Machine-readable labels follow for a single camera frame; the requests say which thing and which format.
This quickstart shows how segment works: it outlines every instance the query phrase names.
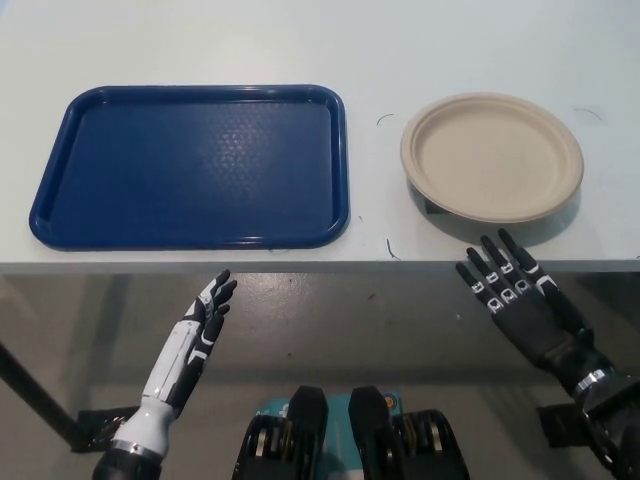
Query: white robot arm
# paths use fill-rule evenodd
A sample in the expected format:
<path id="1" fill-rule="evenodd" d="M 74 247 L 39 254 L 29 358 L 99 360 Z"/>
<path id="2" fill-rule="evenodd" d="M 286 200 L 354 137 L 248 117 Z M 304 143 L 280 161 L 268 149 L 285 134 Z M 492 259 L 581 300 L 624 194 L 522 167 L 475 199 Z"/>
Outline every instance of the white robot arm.
<path id="1" fill-rule="evenodd" d="M 140 409 L 122 425 L 93 474 L 102 479 L 155 479 L 169 451 L 169 426 L 195 388 L 229 311 L 237 282 L 216 277 L 176 323 L 142 392 Z"/>

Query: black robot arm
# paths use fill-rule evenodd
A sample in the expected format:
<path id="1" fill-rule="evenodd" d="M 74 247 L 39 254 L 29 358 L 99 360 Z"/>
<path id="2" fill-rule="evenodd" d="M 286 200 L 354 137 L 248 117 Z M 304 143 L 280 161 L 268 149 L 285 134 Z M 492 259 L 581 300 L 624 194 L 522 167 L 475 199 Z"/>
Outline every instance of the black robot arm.
<path id="1" fill-rule="evenodd" d="M 582 313 L 553 279 L 504 229 L 499 236 L 519 268 L 484 236 L 482 246 L 493 265 L 467 249 L 484 278 L 462 263 L 458 273 L 511 343 L 571 395 L 581 433 L 602 464 L 618 479 L 640 479 L 640 379 L 615 370 L 595 348 Z"/>

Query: white robotic hand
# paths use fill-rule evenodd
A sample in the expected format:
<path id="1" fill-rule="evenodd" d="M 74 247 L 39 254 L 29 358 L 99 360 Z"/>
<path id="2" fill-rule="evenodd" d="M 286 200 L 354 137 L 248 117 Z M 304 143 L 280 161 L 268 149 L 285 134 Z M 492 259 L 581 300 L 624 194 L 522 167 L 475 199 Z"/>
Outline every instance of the white robotic hand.
<path id="1" fill-rule="evenodd" d="M 235 280 L 227 283 L 229 277 L 225 270 L 207 285 L 173 327 L 144 387 L 140 409 L 113 437 L 110 450 L 118 456 L 143 457 L 158 467 L 166 457 L 169 425 L 198 383 L 229 311 L 226 302 L 237 286 Z"/>

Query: tray rim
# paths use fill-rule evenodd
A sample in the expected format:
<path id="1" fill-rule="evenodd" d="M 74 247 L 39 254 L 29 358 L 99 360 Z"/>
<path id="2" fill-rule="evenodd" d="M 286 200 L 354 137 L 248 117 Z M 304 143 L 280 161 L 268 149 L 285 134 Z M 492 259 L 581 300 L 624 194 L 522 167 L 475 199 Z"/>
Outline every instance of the tray rim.
<path id="1" fill-rule="evenodd" d="M 233 241 L 220 241 L 214 243 L 192 242 L 181 245 L 116 245 L 112 242 L 91 242 L 91 244 L 83 244 L 83 242 L 69 243 L 61 241 L 54 235 L 48 226 L 48 216 L 53 209 L 53 200 L 59 187 L 60 177 L 64 173 L 66 159 L 61 158 L 62 151 L 66 147 L 65 142 L 70 141 L 69 135 L 77 130 L 73 122 L 79 122 L 86 113 L 86 108 L 81 105 L 87 101 L 95 101 L 95 98 L 102 97 L 106 103 L 106 96 L 114 91 L 172 91 L 180 92 L 199 92 L 199 93 L 239 93 L 239 94 L 262 94 L 267 95 L 264 99 L 238 99 L 228 100 L 220 103 L 240 103 L 244 101 L 260 101 L 260 102 L 277 102 L 287 100 L 278 97 L 284 94 L 300 94 L 308 92 L 309 94 L 318 95 L 318 99 L 324 101 L 315 101 L 312 103 L 324 104 L 330 112 L 331 118 L 331 157 L 332 157 L 332 177 L 334 192 L 337 192 L 338 198 L 334 200 L 332 208 L 338 212 L 333 216 L 333 223 L 320 234 L 314 234 L 306 237 L 245 237 Z M 56 135 L 53 148 L 49 155 L 42 179 L 38 186 L 31 210 L 29 212 L 29 228 L 33 235 L 43 244 L 50 248 L 63 251 L 190 251 L 190 250 L 235 250 L 235 249 L 303 249 L 317 248 L 326 245 L 336 239 L 346 229 L 350 219 L 350 200 L 349 200 L 349 181 L 348 181 L 348 151 L 347 151 L 347 133 L 346 133 L 346 112 L 345 106 L 340 96 L 333 90 L 316 84 L 265 84 L 265 85 L 104 85 L 91 88 L 77 97 L 67 106 L 65 114 L 62 118 L 60 128 Z M 52 182 L 57 182 L 56 188 L 51 188 Z"/>

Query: silver band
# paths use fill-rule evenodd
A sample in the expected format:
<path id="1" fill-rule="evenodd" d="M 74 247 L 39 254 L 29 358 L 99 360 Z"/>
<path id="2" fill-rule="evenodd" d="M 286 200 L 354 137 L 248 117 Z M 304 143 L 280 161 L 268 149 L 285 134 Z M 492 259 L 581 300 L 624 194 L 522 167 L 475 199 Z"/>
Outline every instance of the silver band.
<path id="1" fill-rule="evenodd" d="M 582 392 L 584 392 L 587 388 L 589 388 L 591 385 L 602 380 L 604 377 L 607 376 L 607 373 L 609 372 L 605 372 L 600 369 L 591 372 L 589 375 L 587 375 L 582 380 L 580 380 L 580 383 L 578 383 L 578 385 L 576 386 L 576 389 L 573 391 L 573 397 L 574 398 L 577 397 Z"/>
<path id="2" fill-rule="evenodd" d="M 142 445 L 138 445 L 137 443 L 125 442 L 124 440 L 112 440 L 111 446 L 118 450 L 129 452 L 133 455 L 139 455 L 156 465 L 160 465 L 162 463 L 162 455 L 154 452 L 153 450 L 149 450 L 148 448 L 144 448 Z"/>

